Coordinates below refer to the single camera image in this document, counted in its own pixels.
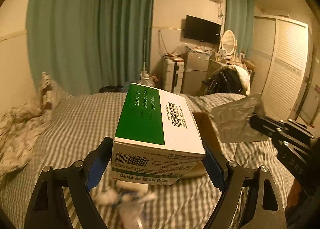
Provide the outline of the checkered pillow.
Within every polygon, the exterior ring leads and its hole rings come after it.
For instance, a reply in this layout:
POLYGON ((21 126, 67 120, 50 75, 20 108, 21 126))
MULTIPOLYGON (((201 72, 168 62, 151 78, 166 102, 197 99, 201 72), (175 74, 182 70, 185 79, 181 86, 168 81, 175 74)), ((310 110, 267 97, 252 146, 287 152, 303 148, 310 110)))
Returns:
POLYGON ((70 96, 47 72, 42 72, 40 81, 40 105, 42 111, 54 110, 63 100, 70 96))

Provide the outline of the clear plastic jar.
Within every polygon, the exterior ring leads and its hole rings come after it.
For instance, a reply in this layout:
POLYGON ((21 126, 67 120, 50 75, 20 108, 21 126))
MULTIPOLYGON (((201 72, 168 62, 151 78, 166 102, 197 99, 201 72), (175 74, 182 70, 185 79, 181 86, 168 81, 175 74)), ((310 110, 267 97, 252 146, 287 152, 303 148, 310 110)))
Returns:
POLYGON ((139 202, 123 202, 117 207, 123 228, 144 228, 143 207, 139 202))

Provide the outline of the green white medicine box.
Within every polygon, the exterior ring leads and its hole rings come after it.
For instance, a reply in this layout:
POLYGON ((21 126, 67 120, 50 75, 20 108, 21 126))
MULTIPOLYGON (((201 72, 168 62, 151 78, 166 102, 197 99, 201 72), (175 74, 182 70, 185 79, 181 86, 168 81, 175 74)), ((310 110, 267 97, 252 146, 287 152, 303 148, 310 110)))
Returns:
POLYGON ((183 96, 130 84, 114 135, 112 179, 169 186, 205 155, 183 96))

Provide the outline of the silver mini fridge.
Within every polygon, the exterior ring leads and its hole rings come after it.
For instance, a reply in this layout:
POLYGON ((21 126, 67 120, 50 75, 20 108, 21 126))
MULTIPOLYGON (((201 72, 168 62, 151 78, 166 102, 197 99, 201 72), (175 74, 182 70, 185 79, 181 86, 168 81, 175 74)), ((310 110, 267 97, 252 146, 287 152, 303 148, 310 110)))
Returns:
POLYGON ((202 81, 206 78, 210 55, 188 51, 182 58, 184 59, 182 93, 197 95, 202 81))

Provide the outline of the white tissue packet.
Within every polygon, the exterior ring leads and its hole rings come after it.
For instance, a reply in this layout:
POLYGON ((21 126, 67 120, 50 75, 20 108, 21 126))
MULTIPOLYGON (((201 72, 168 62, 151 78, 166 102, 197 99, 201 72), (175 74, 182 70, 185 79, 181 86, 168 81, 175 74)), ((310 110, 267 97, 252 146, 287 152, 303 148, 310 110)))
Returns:
POLYGON ((119 201, 120 202, 139 202, 139 203, 144 203, 144 202, 149 202, 153 201, 157 198, 155 193, 146 193, 146 192, 125 192, 121 193, 119 196, 119 201))

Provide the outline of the roll of masking tape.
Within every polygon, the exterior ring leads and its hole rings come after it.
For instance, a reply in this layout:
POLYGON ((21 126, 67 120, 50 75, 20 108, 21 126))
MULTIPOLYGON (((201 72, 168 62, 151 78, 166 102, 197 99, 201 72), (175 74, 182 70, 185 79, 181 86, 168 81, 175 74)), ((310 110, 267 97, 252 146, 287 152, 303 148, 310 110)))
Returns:
POLYGON ((116 182, 116 187, 126 191, 139 192, 141 194, 147 193, 149 189, 149 185, 147 184, 126 182, 121 180, 116 182))

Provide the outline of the black wall television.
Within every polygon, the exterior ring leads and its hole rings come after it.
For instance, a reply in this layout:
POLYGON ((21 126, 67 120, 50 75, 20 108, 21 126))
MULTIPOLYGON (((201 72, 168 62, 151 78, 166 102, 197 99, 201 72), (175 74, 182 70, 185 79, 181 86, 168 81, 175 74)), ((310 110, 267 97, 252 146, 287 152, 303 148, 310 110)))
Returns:
POLYGON ((200 42, 218 44, 221 25, 194 16, 186 16, 183 37, 200 42))

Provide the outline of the black bag pile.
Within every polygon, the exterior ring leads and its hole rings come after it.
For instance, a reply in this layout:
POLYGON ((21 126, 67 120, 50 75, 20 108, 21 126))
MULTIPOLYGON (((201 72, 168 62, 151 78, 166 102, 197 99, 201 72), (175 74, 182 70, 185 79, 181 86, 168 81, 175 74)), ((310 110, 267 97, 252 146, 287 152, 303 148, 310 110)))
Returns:
POLYGON ((234 67, 224 66, 212 72, 202 81, 202 94, 234 93, 246 95, 237 70, 234 67))

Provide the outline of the brown cardboard box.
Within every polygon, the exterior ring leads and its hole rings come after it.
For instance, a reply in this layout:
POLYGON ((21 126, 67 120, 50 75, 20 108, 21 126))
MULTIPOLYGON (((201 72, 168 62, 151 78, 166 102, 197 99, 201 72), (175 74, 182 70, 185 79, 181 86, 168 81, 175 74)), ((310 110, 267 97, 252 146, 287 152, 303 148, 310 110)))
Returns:
MULTIPOLYGON (((212 122, 207 113, 193 112, 193 116, 195 118, 204 145, 207 146, 209 150, 221 152, 221 146, 217 139, 216 131, 214 130, 212 122)), ((206 169, 203 163, 200 161, 197 165, 195 165, 195 167, 184 174, 181 179, 193 179, 205 176, 206 174, 206 169)))

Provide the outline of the silver blister pill pack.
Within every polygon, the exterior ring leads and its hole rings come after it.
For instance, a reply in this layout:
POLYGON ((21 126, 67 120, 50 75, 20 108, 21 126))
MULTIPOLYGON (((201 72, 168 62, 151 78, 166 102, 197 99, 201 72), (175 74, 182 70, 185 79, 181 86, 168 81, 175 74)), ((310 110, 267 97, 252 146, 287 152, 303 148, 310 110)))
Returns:
POLYGON ((257 114, 266 116, 259 94, 212 108, 210 114, 216 124, 222 143, 249 143, 268 140, 266 135, 251 128, 249 120, 257 114))

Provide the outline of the large clear water bottle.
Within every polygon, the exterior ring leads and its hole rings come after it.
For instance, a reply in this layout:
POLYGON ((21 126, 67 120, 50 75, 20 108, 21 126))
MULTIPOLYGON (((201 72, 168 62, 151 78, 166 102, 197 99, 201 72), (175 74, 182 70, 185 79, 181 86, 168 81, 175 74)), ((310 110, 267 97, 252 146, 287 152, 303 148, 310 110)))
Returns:
POLYGON ((143 63, 143 69, 140 72, 139 84, 149 86, 149 87, 155 87, 155 83, 152 77, 150 77, 150 75, 148 74, 148 71, 146 70, 146 63, 143 63))

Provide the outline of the oval white vanity mirror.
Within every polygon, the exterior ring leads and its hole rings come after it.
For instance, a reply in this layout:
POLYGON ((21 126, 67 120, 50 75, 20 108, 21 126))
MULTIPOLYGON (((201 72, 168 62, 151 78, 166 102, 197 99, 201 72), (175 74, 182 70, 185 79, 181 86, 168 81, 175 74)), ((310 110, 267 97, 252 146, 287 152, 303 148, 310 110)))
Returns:
POLYGON ((232 30, 226 30, 220 39, 220 53, 225 56, 231 56, 237 48, 237 39, 232 30))

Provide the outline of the floral patterned duvet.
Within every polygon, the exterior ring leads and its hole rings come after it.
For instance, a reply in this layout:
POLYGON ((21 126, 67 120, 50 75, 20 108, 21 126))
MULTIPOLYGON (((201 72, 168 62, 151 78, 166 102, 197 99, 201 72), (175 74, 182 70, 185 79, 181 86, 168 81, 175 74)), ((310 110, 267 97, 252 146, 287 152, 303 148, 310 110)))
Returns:
POLYGON ((38 102, 8 110, 1 118, 1 181, 31 160, 37 139, 52 122, 52 109, 38 102))

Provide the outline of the white louvered wardrobe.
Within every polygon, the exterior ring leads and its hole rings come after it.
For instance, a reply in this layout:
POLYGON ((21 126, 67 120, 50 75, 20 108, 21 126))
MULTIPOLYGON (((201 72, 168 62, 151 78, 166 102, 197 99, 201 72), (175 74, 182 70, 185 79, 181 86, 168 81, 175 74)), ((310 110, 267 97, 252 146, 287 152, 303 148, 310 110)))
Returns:
POLYGON ((279 16, 254 18, 251 94, 259 94, 269 117, 293 117, 303 92, 309 59, 309 26, 279 16))

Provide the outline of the small green curtain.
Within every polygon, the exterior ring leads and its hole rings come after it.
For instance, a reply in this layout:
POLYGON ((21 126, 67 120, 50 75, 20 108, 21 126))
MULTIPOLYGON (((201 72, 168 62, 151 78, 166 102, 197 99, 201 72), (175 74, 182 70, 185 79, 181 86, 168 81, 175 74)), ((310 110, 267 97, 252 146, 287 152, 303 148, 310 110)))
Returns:
POLYGON ((238 54, 249 58, 252 50, 255 0, 226 0, 225 30, 237 39, 238 54))

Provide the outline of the white suitcase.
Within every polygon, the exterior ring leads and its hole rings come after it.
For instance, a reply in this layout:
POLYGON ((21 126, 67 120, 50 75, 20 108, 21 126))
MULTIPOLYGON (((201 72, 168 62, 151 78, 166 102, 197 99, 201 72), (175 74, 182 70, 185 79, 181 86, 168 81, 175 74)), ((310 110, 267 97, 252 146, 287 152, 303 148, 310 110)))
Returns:
POLYGON ((180 56, 163 58, 162 89, 171 93, 181 93, 184 74, 184 60, 180 56))

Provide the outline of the white pillow on chair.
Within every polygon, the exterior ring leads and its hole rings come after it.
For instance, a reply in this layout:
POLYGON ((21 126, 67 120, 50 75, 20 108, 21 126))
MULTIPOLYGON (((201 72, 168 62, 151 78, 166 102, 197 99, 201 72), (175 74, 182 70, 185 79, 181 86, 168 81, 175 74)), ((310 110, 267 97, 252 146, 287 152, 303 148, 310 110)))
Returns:
POLYGON ((249 73, 245 69, 237 65, 231 65, 231 69, 236 70, 245 95, 249 96, 251 91, 249 73))

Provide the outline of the large green curtain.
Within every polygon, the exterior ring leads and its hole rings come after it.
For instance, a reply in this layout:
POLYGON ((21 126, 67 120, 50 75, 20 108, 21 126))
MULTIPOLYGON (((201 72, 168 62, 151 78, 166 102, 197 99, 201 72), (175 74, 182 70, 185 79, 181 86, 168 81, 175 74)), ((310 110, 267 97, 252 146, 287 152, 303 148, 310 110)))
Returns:
POLYGON ((29 0, 31 76, 72 95, 125 85, 150 68, 153 0, 29 0))

